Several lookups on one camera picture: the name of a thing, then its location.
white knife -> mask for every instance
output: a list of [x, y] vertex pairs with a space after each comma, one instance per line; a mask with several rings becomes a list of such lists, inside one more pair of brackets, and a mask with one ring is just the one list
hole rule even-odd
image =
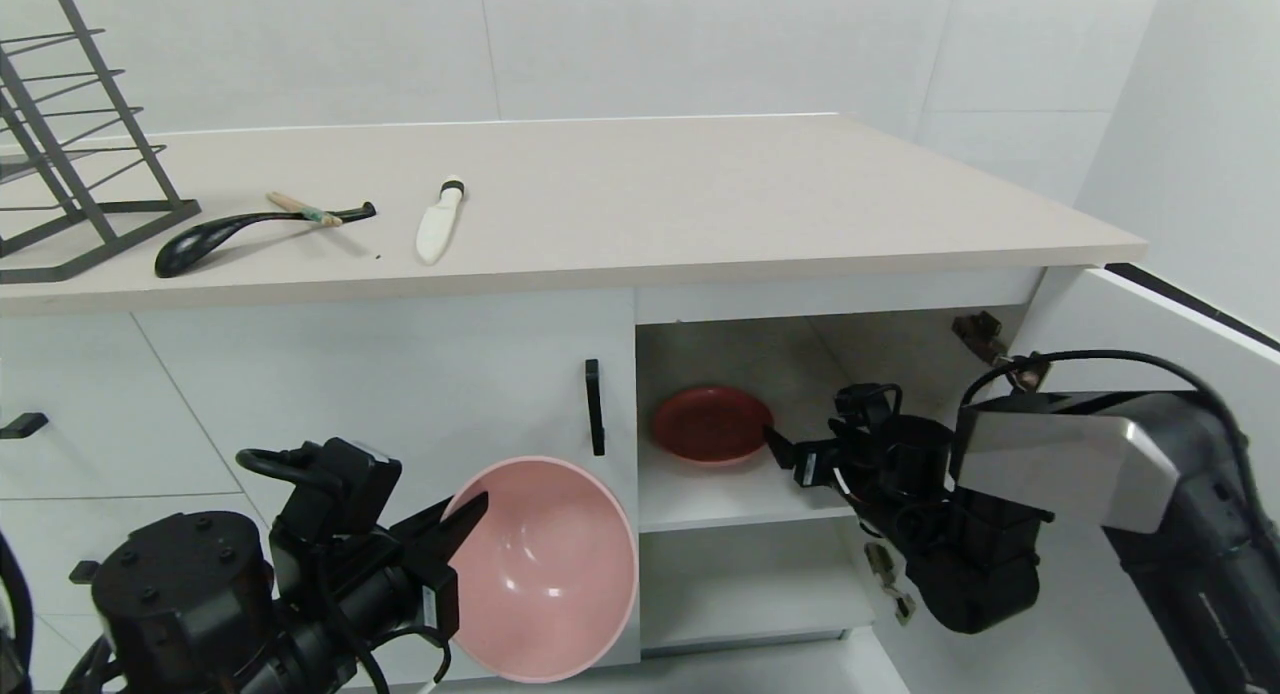
[[451, 177], [440, 184], [440, 201], [422, 214], [422, 223], [417, 225], [417, 256], [428, 265], [439, 261], [444, 248], [448, 248], [453, 224], [458, 220], [458, 202], [465, 192], [462, 181]]

red plate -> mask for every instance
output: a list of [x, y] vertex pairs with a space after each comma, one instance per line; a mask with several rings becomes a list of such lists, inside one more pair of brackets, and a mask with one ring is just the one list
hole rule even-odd
[[701, 466], [724, 466], [764, 447], [769, 407], [732, 387], [698, 387], [668, 398], [653, 417], [653, 438], [677, 457]]

bowl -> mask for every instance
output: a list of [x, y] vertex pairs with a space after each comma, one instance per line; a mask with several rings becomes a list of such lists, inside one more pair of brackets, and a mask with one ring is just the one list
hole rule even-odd
[[444, 516], [480, 492], [489, 511], [449, 562], [458, 572], [453, 640], [524, 684], [590, 667], [622, 634], [640, 583], [621, 503], [580, 466], [517, 457], [480, 471]]

countertop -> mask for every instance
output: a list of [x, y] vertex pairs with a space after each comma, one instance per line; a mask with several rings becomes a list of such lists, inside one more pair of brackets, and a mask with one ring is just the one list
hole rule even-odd
[[[1133, 234], [838, 115], [152, 140], [169, 143], [161, 163], [204, 213], [73, 279], [0, 286], [0, 315], [1085, 265], [1146, 251]], [[111, 156], [77, 166], [92, 181], [119, 164]], [[415, 233], [449, 175], [466, 183], [466, 198], [448, 251], [426, 266]], [[137, 166], [97, 192], [159, 198], [154, 190]], [[165, 239], [215, 216], [270, 210], [269, 191], [333, 210], [367, 200], [379, 215], [337, 229], [251, 225], [186, 275], [152, 274]], [[5, 206], [46, 204], [41, 193], [36, 175], [0, 190]], [[23, 216], [5, 214], [0, 236], [49, 214]], [[91, 237], [77, 225], [0, 266], [65, 260]]]

black spoon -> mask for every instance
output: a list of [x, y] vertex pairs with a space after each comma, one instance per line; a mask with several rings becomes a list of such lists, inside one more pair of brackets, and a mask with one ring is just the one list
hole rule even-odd
[[[378, 214], [378, 210], [370, 202], [365, 202], [361, 207], [348, 207], [348, 210], [329, 211], [329, 214], [338, 216], [343, 224], [349, 224], [361, 219], [369, 219]], [[306, 215], [293, 211], [261, 211], [224, 216], [223, 219], [197, 224], [160, 247], [160, 251], [156, 252], [156, 277], [161, 279], [177, 277], [191, 269], [205, 255], [221, 246], [232, 234], [250, 224], [275, 219], [311, 222]]]

